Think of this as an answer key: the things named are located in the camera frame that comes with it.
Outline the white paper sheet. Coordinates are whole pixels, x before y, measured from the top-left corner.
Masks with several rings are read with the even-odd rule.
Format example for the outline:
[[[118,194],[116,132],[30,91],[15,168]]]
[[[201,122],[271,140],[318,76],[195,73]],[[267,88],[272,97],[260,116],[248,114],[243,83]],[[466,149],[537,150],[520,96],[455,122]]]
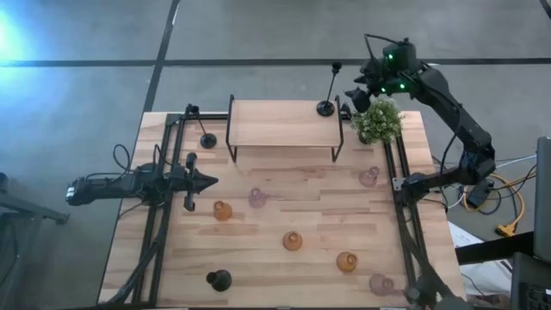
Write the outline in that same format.
[[[455,248],[483,243],[482,239],[452,222],[448,224]],[[511,296],[512,267],[507,260],[461,265],[460,272],[467,295]]]

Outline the black metal stand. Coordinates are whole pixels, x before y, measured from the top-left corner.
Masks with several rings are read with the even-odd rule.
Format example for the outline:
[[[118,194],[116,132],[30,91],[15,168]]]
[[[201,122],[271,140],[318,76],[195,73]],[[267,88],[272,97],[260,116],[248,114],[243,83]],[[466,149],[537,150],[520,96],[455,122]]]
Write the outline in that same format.
[[[16,197],[10,179],[0,172],[0,310],[9,310],[22,269],[44,219],[64,225],[69,214]]]

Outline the pink glass candle holder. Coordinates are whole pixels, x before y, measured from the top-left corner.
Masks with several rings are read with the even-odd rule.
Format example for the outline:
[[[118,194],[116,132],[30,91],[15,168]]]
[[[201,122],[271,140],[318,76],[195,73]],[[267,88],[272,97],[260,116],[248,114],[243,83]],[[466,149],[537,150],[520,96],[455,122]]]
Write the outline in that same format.
[[[372,166],[360,173],[358,181],[365,188],[373,188],[377,184],[379,173],[380,169],[377,166]]]
[[[377,296],[392,295],[395,291],[393,279],[382,274],[373,274],[368,285],[370,291]]]
[[[268,196],[266,196],[259,188],[252,189],[248,196],[248,202],[252,208],[263,208],[267,199]]]

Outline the black desk edge bar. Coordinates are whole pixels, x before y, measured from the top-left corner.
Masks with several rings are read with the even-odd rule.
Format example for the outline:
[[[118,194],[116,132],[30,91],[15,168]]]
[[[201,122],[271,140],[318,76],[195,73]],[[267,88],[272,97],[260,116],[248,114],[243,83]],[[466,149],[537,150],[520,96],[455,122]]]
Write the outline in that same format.
[[[512,257],[521,252],[534,254],[534,233],[524,232],[512,237],[466,245],[455,249],[459,265],[478,264]]]

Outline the grey cabinet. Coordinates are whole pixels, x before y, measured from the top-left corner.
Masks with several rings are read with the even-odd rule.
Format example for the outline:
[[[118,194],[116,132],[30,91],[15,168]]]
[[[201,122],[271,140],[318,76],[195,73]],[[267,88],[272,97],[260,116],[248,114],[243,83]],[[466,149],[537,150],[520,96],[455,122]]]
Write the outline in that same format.
[[[537,141],[534,253],[551,264],[551,138]]]

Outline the short black metal candlestick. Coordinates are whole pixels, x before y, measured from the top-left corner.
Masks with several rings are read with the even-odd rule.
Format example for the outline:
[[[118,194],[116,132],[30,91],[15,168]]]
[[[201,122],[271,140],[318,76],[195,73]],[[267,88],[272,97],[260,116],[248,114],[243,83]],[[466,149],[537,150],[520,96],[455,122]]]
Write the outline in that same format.
[[[206,276],[207,283],[218,292],[228,290],[232,285],[232,275],[228,270],[216,270]]]

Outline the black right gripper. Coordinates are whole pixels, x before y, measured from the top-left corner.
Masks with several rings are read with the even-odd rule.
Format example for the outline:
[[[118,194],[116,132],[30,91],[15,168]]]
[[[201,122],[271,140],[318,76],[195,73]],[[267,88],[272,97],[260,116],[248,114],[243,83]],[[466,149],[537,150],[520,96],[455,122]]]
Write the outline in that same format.
[[[374,73],[379,68],[379,61],[376,59],[368,59],[361,65],[361,73]],[[397,77],[383,78],[375,77],[374,75],[367,74],[361,75],[354,79],[357,84],[364,84],[365,90],[362,90],[357,86],[353,90],[346,90],[344,94],[349,97],[358,112],[366,112],[372,102],[372,97],[379,96],[392,96],[393,94],[406,93],[407,83]]]

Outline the tall black metal candlestick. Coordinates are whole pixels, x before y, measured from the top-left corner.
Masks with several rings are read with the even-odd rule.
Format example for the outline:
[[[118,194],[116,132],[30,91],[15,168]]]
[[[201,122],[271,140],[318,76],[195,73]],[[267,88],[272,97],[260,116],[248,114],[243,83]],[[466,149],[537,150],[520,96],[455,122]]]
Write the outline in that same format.
[[[201,121],[200,108],[198,106],[190,104],[189,105],[189,115],[192,118],[197,119],[197,121],[199,122],[199,125],[201,127],[201,130],[202,130],[202,136],[201,136],[201,139],[200,139],[201,146],[205,149],[211,149],[211,148],[215,147],[216,144],[217,144],[217,138],[214,134],[208,133],[206,131],[205,127],[203,126],[202,121]]]
[[[336,79],[336,76],[337,74],[341,71],[342,69],[342,63],[341,62],[333,62],[331,64],[331,83],[330,83],[330,86],[329,86],[329,89],[328,89],[328,92],[327,92],[327,96],[325,98],[325,100],[323,101],[320,101],[318,102],[317,106],[316,106],[316,110],[317,110],[317,113],[321,116],[331,116],[334,114],[334,111],[335,111],[335,107],[333,105],[333,103],[330,101],[330,97],[331,97],[331,93],[332,93],[332,89],[333,89],[333,85],[334,85],[334,82],[335,82],[335,79]]]

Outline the black power adapter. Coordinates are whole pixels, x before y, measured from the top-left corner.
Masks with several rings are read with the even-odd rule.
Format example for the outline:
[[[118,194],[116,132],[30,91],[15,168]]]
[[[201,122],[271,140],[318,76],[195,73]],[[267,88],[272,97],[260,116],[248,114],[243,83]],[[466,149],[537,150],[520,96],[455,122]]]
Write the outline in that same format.
[[[480,208],[494,189],[492,180],[483,180],[467,194],[466,205],[470,208]]]

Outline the artificial green plant black pot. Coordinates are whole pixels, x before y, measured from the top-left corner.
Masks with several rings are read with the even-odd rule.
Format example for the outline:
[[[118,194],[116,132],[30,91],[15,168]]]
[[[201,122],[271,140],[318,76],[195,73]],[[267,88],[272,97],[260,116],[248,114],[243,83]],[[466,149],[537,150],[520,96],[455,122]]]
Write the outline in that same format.
[[[377,98],[365,112],[355,112],[351,126],[367,145],[389,143],[402,131],[403,116],[392,98]]]

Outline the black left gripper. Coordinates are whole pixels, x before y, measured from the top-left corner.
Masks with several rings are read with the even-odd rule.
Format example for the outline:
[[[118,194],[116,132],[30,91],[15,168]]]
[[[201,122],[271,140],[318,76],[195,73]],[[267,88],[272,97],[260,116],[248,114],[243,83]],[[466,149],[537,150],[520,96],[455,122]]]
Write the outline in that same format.
[[[197,155],[191,152],[187,155],[185,165],[179,163],[173,164],[170,173],[170,190],[173,192],[186,192],[184,208],[188,211],[195,210],[193,196],[195,193],[195,166]],[[201,193],[203,190],[215,185],[219,179],[203,174],[199,170],[196,171],[196,180],[199,182],[196,185],[196,192]]]

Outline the amber glass candle holder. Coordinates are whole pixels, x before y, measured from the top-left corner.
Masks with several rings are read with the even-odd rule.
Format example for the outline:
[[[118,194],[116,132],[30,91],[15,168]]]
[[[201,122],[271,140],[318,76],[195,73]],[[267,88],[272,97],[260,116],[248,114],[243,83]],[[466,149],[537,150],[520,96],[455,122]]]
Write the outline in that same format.
[[[337,255],[336,266],[343,273],[350,273],[356,269],[358,264],[358,257],[355,253],[350,251],[342,251]]]
[[[303,239],[298,232],[289,231],[284,234],[282,244],[288,251],[298,251],[302,247]]]
[[[232,206],[223,201],[216,201],[213,206],[214,218],[218,221],[227,221],[232,217]]]

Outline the black equipment box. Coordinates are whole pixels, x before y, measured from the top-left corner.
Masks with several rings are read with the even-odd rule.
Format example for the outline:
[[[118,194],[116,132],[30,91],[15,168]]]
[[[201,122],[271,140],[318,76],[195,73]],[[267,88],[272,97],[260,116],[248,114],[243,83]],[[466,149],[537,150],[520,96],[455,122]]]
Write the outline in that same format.
[[[513,255],[511,310],[551,310],[551,263]]]

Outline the wooden shelf riser black frame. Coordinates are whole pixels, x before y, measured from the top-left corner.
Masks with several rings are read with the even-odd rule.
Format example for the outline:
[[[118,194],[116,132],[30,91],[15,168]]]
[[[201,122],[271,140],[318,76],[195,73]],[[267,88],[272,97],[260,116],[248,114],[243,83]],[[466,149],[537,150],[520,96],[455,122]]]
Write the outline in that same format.
[[[226,147],[233,162],[240,147],[329,148],[335,162],[344,145],[342,104],[336,96],[329,116],[316,100],[245,100],[230,96]]]

